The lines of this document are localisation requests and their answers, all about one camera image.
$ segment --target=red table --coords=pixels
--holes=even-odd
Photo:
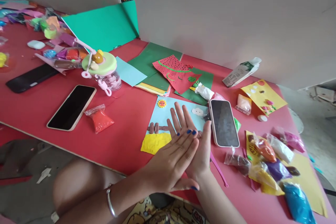
[[[8,69],[0,70],[0,123],[126,175],[135,172],[150,160],[152,155],[141,152],[140,148],[155,106],[156,95],[135,87],[131,88],[123,83],[118,95],[120,97],[111,99],[98,88],[95,81],[82,78],[80,70],[68,71],[67,76],[58,74],[24,93],[13,93],[5,86],[5,83],[43,62],[34,58],[36,51],[26,45],[31,40],[31,33],[27,32],[25,26],[7,25],[4,30],[2,36],[9,40],[0,48],[0,51],[10,53],[14,67],[6,73],[3,71]],[[138,56],[146,45],[146,42],[136,39],[113,50],[112,54],[129,61]],[[249,77],[237,87],[228,89],[222,83],[222,79],[230,72],[229,69],[187,55],[183,56],[182,62],[213,73],[215,77],[212,90],[220,93],[233,106],[236,105],[237,94],[241,92],[239,88],[257,80],[254,77]],[[83,115],[76,128],[71,132],[57,131],[46,127],[49,119],[78,84],[98,88],[88,108],[105,103],[106,114],[115,121],[113,126],[95,134],[91,119]],[[271,83],[270,86],[280,94],[278,86]],[[170,96],[186,100],[174,94],[173,90]],[[252,111],[253,114],[247,116],[233,109],[234,116],[242,124],[238,134],[241,146],[245,146],[245,130],[264,135],[270,132],[273,126],[281,126],[288,131],[298,133],[287,107],[274,112],[267,122],[257,120],[257,115],[261,111],[255,105],[253,105]],[[248,178],[242,177],[235,169],[223,164],[225,148],[212,144],[212,152],[229,187],[224,187],[224,183],[213,164],[211,164],[212,172],[223,191],[248,223],[293,223],[284,197],[262,194],[260,191],[254,192]],[[198,203],[196,194],[192,190],[179,191],[174,194],[190,202]],[[329,218],[315,214],[316,220],[318,223],[336,223],[336,215],[326,196],[325,201]]]

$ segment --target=watermelon paper craft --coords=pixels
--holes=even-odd
[[[153,62],[153,66],[163,74],[180,94],[187,91],[201,76],[194,74],[188,66],[182,64],[174,55]]]

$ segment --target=hand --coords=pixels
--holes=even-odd
[[[168,127],[174,130],[169,120]],[[198,148],[197,131],[186,130],[172,136],[155,156],[140,170],[152,193],[194,189],[200,186],[191,178],[181,178]]]
[[[171,125],[170,121],[168,122],[168,128],[171,134],[172,141],[174,136],[176,136],[176,134],[184,134],[184,132],[186,132],[189,128],[197,130],[186,106],[183,105],[181,109],[179,103],[175,102],[175,109],[178,119],[175,114],[175,110],[173,108],[170,109],[175,130],[169,126]],[[186,169],[186,173],[189,178],[195,179],[197,181],[198,177],[200,177],[203,173],[209,170],[210,151],[211,151],[210,140],[211,140],[211,121],[207,121],[203,127],[203,133],[199,139],[200,143],[197,148],[196,154],[191,164]]]

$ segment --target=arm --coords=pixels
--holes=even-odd
[[[196,129],[188,109],[178,103],[175,103],[175,111],[170,109],[171,117],[176,132],[170,130],[170,134],[183,134],[186,129]],[[217,180],[209,169],[210,150],[211,150],[211,121],[207,121],[203,128],[202,137],[199,139],[199,146],[196,154],[186,169],[189,178],[192,178],[199,184],[199,191],[196,192],[197,198],[206,213],[210,223],[227,224],[246,224],[243,217],[227,198]]]
[[[193,179],[181,179],[198,148],[195,134],[196,131],[190,130],[172,137],[172,141],[162,147],[142,169],[111,187],[111,204],[116,215],[152,193],[188,190],[191,187],[199,189]],[[106,192],[106,189],[102,190],[82,201],[57,223],[108,223],[113,216]]]

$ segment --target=patterned cloth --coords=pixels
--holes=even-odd
[[[149,197],[139,201],[123,224],[209,224],[190,204],[175,199],[163,209],[156,209]]]

